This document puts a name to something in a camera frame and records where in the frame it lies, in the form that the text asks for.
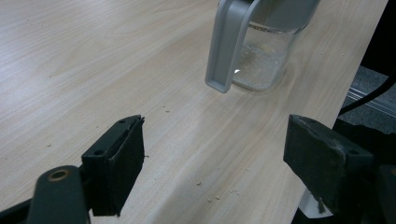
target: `clear glass container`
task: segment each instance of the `clear glass container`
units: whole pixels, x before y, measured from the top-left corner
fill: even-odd
[[[281,67],[298,30],[276,30],[251,22],[241,49],[233,83],[264,91],[281,76]]]

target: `gray handle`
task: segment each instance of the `gray handle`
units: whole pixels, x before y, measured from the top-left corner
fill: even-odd
[[[221,0],[215,19],[205,82],[220,92],[231,87],[251,15],[261,0]]]

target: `wooden table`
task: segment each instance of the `wooden table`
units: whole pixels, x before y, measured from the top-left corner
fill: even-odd
[[[204,83],[218,0],[1,1],[0,209],[141,114],[149,158],[121,217],[93,223],[289,223],[288,115],[333,125],[386,3],[321,1],[272,89],[221,94]]]

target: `screw hole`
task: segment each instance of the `screw hole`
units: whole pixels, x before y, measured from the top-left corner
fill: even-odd
[[[357,150],[349,150],[348,152],[349,152],[349,154],[352,154],[352,155],[359,155],[359,152]]]
[[[100,156],[100,155],[102,155],[103,153],[104,153],[103,150],[97,150],[97,151],[93,152],[93,155],[95,155],[95,156]]]
[[[70,172],[68,170],[58,170],[49,175],[49,181],[55,182],[65,179]]]

